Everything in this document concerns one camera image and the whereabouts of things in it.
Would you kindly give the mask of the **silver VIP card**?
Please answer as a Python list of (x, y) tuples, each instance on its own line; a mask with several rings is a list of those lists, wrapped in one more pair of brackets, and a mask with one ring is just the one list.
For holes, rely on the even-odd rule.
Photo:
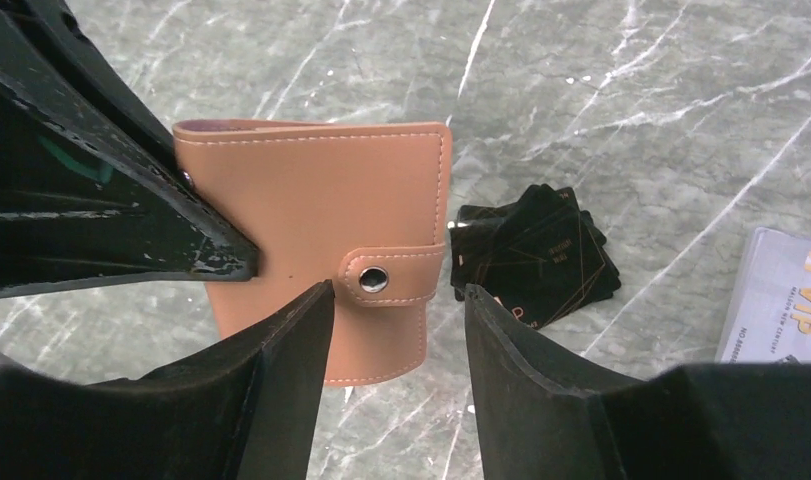
[(767, 227), (753, 231), (715, 360), (811, 363), (811, 239)]

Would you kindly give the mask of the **tan leather card holder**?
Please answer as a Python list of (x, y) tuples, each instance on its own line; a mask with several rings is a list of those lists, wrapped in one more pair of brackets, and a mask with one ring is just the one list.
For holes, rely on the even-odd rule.
[(206, 286), (222, 337), (327, 279), (327, 385), (376, 384), (424, 362), (446, 252), (448, 126), (195, 119), (173, 138), (195, 191), (260, 252), (252, 279)]

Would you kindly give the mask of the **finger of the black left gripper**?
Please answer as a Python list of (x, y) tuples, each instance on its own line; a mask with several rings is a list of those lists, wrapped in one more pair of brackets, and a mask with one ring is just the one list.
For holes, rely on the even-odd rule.
[(0, 1), (0, 298), (246, 281), (259, 251), (63, 1)]

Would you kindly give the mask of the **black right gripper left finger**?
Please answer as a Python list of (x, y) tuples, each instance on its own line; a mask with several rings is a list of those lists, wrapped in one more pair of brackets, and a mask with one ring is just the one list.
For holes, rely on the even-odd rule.
[(334, 320), (330, 282), (136, 379), (0, 363), (0, 479), (302, 479)]

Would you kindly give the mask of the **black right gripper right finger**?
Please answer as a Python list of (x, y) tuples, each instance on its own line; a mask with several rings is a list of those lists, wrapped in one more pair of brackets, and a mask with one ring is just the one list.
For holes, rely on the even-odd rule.
[(599, 366), (465, 291), (488, 479), (811, 479), (811, 364)]

